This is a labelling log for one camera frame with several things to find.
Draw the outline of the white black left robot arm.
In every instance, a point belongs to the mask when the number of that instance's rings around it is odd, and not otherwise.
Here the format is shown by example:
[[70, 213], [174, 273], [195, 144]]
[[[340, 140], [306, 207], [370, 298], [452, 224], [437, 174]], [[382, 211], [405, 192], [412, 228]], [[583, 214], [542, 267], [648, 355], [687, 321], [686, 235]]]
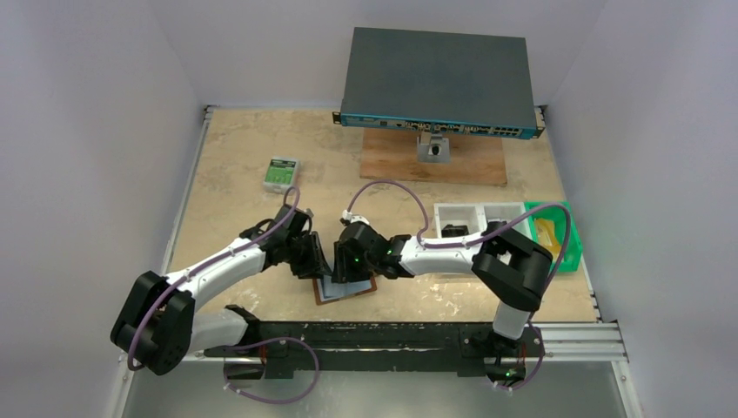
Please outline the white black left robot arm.
[[284, 204], [272, 219], [245, 229], [224, 249], [180, 271], [139, 275], [111, 329], [111, 343], [134, 369], [169, 373], [191, 353], [241, 345], [256, 319], [229, 306], [201, 313], [210, 300], [241, 280], [286, 263], [298, 279], [330, 275], [312, 215]]

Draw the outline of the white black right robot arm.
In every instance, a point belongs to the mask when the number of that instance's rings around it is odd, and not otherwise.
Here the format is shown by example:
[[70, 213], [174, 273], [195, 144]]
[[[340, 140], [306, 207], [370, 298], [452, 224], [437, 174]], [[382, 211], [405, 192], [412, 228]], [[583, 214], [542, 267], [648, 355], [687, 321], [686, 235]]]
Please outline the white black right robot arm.
[[447, 239], [415, 235], [386, 238], [364, 221], [346, 225], [334, 243], [331, 280], [349, 283], [375, 275], [387, 279], [430, 273], [471, 274], [500, 301], [493, 333], [519, 340], [547, 290], [553, 255], [505, 221], [481, 233]]

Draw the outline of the brown leather card holder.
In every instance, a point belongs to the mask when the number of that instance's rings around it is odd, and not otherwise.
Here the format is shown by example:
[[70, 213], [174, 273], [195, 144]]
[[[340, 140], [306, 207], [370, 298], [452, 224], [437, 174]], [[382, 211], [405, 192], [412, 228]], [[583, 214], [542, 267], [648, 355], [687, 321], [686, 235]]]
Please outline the brown leather card holder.
[[318, 306], [345, 300], [361, 294], [372, 293], [377, 290], [374, 278], [359, 282], [333, 283], [330, 276], [312, 280], [315, 303]]

